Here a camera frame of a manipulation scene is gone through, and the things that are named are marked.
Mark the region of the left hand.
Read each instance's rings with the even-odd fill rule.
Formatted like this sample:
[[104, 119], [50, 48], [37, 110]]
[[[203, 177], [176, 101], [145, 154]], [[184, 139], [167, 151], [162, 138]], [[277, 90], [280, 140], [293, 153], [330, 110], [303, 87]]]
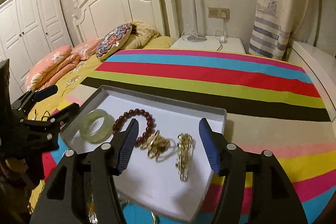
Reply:
[[16, 217], [30, 214], [31, 196], [34, 209], [46, 184], [44, 180], [30, 179], [27, 171], [25, 160], [1, 160], [1, 205]]

